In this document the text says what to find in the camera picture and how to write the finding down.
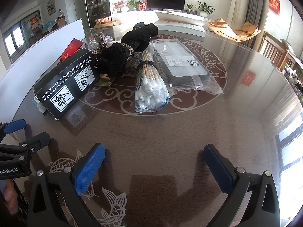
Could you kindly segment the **person's left hand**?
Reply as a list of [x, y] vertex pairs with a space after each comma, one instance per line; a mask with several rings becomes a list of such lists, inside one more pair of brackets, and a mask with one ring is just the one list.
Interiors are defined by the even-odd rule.
[[11, 215], [15, 215], [18, 211], [17, 193], [14, 188], [12, 179], [7, 180], [7, 185], [4, 189], [4, 198], [6, 201], [6, 207]]

